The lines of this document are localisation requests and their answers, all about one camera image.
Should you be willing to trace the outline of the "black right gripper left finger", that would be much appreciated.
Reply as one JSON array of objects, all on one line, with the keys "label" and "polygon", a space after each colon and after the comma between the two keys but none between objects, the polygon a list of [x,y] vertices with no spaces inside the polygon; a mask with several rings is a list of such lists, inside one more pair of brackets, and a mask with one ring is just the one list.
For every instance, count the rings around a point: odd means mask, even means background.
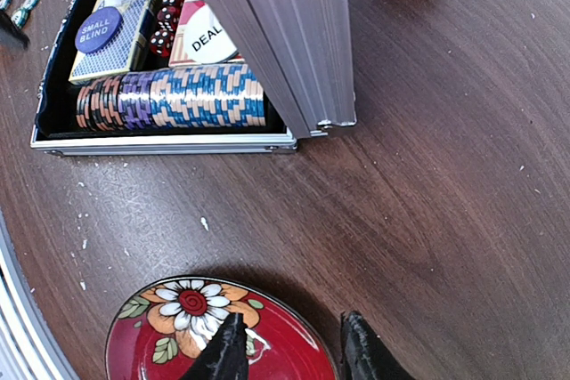
[{"label": "black right gripper left finger", "polygon": [[180,379],[248,379],[246,342],[243,315],[229,314],[207,347]]}]

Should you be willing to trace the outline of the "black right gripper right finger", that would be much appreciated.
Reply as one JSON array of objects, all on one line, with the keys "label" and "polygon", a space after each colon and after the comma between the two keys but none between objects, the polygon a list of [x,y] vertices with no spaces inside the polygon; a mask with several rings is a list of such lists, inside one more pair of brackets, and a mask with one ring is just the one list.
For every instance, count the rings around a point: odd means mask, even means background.
[{"label": "black right gripper right finger", "polygon": [[413,380],[358,311],[341,316],[342,379]]}]

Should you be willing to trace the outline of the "purple small blind button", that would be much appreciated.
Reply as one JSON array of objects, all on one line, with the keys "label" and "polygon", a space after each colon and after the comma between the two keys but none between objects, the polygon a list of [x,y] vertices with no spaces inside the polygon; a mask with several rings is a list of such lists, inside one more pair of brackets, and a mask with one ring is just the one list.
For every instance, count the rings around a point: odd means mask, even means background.
[{"label": "purple small blind button", "polygon": [[123,17],[114,6],[106,6],[89,15],[75,36],[77,50],[95,53],[107,45],[122,27]]}]

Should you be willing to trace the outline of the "blue playing card box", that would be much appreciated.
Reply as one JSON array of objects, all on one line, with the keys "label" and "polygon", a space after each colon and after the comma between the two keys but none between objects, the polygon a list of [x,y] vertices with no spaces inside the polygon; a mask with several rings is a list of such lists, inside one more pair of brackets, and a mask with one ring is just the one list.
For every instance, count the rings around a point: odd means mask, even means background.
[{"label": "blue playing card box", "polygon": [[96,0],[92,13],[102,7],[114,6],[123,17],[122,27],[101,50],[89,54],[77,50],[69,81],[73,85],[81,85],[97,77],[140,69],[152,30],[155,29],[156,1]]}]

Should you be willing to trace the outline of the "aluminium poker case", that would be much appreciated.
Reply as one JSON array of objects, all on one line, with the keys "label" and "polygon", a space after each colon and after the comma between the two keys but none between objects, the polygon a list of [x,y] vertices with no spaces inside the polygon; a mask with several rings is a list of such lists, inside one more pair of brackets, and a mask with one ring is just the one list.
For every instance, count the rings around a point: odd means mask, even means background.
[{"label": "aluminium poker case", "polygon": [[[96,132],[77,125],[81,87],[69,74],[76,33],[96,0],[72,0],[39,86],[30,145],[67,156],[254,153],[294,150],[298,140],[356,121],[348,0],[204,0],[265,91],[266,125]],[[157,14],[163,6],[155,3]],[[142,67],[168,69],[150,50]]]}]

